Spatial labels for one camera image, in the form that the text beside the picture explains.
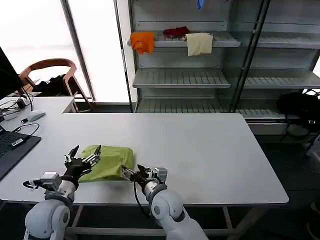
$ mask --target chair backrest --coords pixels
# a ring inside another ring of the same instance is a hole
[[[22,80],[24,85],[30,84],[32,87],[35,86],[35,83],[30,79],[29,74],[34,70],[45,69],[55,66],[65,66],[70,67],[69,71],[65,74],[64,78],[66,81],[70,77],[74,76],[77,67],[73,61],[65,58],[52,58],[47,60],[38,61],[30,66],[28,66],[23,72],[20,73],[19,77]]]

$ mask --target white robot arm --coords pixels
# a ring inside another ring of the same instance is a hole
[[[46,189],[44,201],[37,203],[25,217],[24,240],[63,240],[70,220],[70,211],[75,200],[75,191],[81,176],[91,172],[98,163],[101,145],[86,158],[75,158],[79,146],[65,155],[66,172],[62,177],[57,172],[45,172],[41,178],[28,180],[23,185],[30,189]]]
[[[149,202],[150,214],[166,233],[167,240],[208,240],[199,223],[190,218],[181,196],[167,189],[165,181],[168,171],[163,167],[154,170],[138,165],[134,172],[122,166],[123,177],[141,186]]]

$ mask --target shelf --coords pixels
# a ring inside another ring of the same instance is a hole
[[[275,101],[264,99],[241,99],[236,113],[245,119],[284,119],[277,109]]]
[[[215,99],[163,99],[144,98],[138,103],[137,113],[221,113],[222,109]]]
[[[226,31],[211,31],[213,35],[213,48],[236,48],[239,47],[241,42],[235,40],[229,32]],[[162,31],[154,32],[154,46],[165,48],[180,48],[187,47],[187,42],[184,38],[166,38]]]
[[[245,89],[313,89],[320,88],[320,78],[309,70],[251,69]]]
[[[227,89],[230,84],[220,70],[210,68],[139,68],[134,88]]]
[[[320,49],[320,34],[262,32],[258,48]]]

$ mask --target cream cloth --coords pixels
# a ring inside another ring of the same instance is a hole
[[[205,32],[186,34],[188,56],[210,54],[212,52],[212,41],[213,36]]]

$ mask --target shelving unit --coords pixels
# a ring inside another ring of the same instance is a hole
[[[320,89],[320,78],[312,72],[319,58],[319,10],[317,0],[270,1],[237,113],[259,123],[283,123],[285,116],[277,109],[281,95]]]
[[[156,48],[186,48],[187,41],[185,38],[166,38],[162,31],[154,32],[154,46]],[[212,47],[213,48],[237,48],[241,42],[234,39],[234,37],[227,31],[206,31],[213,36]]]
[[[257,47],[320,49],[320,34],[301,32],[262,32]]]
[[[216,99],[161,99],[144,98],[139,102],[137,113],[210,114],[222,113]]]
[[[134,88],[227,89],[230,84],[220,70],[207,68],[140,68]]]
[[[320,78],[309,70],[251,69],[245,89],[312,89],[320,88]]]
[[[229,30],[236,14],[233,0],[210,0],[201,10],[194,0],[137,0],[131,4],[132,31],[154,33],[154,52],[135,52],[135,112],[226,112],[227,108],[222,108],[217,100],[218,91],[231,92],[224,74],[225,56],[228,50],[239,49],[242,44]],[[212,34],[212,53],[188,56],[186,37],[171,39],[163,34],[166,29],[183,26],[191,33]]]

